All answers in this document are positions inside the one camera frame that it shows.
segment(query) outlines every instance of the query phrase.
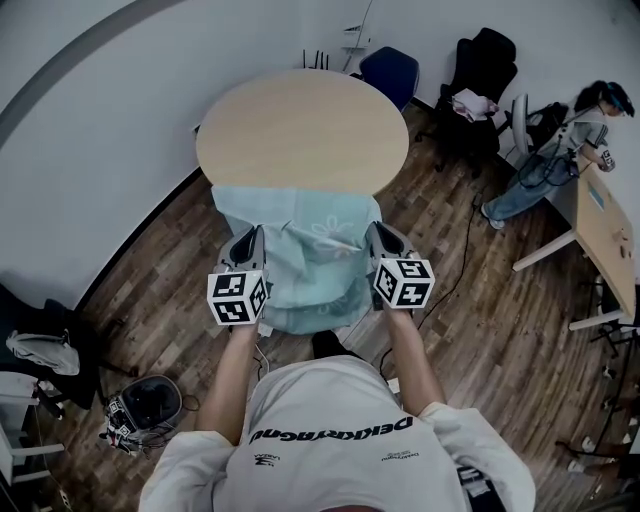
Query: logo on shirt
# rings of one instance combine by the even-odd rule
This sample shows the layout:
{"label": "logo on shirt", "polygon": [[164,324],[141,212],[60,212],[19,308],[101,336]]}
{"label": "logo on shirt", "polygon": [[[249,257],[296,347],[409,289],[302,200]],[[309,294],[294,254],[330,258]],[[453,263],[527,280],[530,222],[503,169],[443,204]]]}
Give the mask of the logo on shirt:
{"label": "logo on shirt", "polygon": [[395,452],[395,453],[387,453],[386,457],[380,459],[382,462],[385,460],[402,460],[402,459],[410,459],[411,457],[418,457],[420,454],[418,452],[411,452],[410,450],[405,450],[404,452]]}
{"label": "logo on shirt", "polygon": [[275,461],[280,460],[277,455],[270,455],[268,453],[259,453],[254,455],[256,459],[256,466],[273,466]]}
{"label": "logo on shirt", "polygon": [[373,436],[383,436],[396,430],[404,430],[413,425],[413,416],[407,416],[394,423],[376,425],[374,427],[363,428],[362,430],[338,431],[321,430],[320,432],[282,432],[280,430],[268,428],[258,430],[251,436],[249,444],[257,439],[279,439],[280,441],[317,441],[318,439],[338,439],[340,441],[361,441]]}

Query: woman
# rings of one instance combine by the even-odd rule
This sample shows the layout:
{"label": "woman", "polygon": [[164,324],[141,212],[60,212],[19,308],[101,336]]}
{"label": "woman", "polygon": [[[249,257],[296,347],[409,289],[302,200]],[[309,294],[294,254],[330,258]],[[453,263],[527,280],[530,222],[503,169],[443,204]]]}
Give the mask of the woman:
{"label": "woman", "polygon": [[554,187],[562,186],[579,176],[573,155],[582,156],[607,170],[604,160],[596,153],[607,134],[606,117],[622,114],[632,116],[635,109],[624,89],[615,82],[594,82],[572,101],[563,125],[530,157],[509,182],[507,191],[482,205],[480,211],[494,229],[502,229],[504,220],[536,204]]}

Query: light blue cloth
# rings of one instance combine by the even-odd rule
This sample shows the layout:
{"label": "light blue cloth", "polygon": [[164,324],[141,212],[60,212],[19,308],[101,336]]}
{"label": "light blue cloth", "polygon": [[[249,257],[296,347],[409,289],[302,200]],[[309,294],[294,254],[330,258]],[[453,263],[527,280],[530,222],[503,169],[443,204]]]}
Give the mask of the light blue cloth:
{"label": "light blue cloth", "polygon": [[212,191],[234,234],[259,224],[264,229],[273,283],[266,324],[310,334],[349,325],[371,306],[365,235],[381,219],[372,197],[253,187]]}
{"label": "light blue cloth", "polygon": [[[550,161],[546,158],[533,157],[527,166],[529,172],[527,169],[516,172],[507,185],[507,191],[485,204],[484,211],[487,216],[492,220],[509,219],[531,208],[557,186],[564,186],[570,178],[567,162],[564,159],[556,159],[553,168],[549,164]],[[522,183],[532,188],[522,186],[518,174]]]}

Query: white sneaker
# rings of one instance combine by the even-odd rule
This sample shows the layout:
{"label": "white sneaker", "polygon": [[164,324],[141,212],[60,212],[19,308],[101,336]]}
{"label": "white sneaker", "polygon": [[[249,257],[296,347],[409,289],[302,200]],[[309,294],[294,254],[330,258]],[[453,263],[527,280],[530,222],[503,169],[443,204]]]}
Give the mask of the white sneaker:
{"label": "white sneaker", "polygon": [[480,207],[480,213],[482,214],[482,216],[487,219],[489,221],[489,224],[491,225],[491,227],[493,229],[495,229],[496,231],[500,231],[503,227],[504,227],[504,221],[503,220],[493,220],[492,218],[490,218],[487,215],[487,211],[484,209],[484,205],[486,203],[483,203],[482,206]]}
{"label": "white sneaker", "polygon": [[596,444],[591,440],[589,436],[582,440],[582,449],[585,452],[593,453],[596,451]]}
{"label": "white sneaker", "polygon": [[569,471],[569,473],[584,473],[584,464],[580,464],[577,460],[573,459],[569,462],[567,471]]}

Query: white t-shirt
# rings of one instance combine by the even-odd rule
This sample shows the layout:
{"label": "white t-shirt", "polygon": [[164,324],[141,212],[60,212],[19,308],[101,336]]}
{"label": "white t-shirt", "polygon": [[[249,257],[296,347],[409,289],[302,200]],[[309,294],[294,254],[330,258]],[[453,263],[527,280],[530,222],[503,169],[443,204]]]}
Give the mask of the white t-shirt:
{"label": "white t-shirt", "polygon": [[470,510],[457,465],[490,478],[511,512],[530,512],[529,470],[475,409],[402,411],[373,367],[351,356],[267,375],[251,398],[240,446],[185,432],[166,447],[140,511]]}

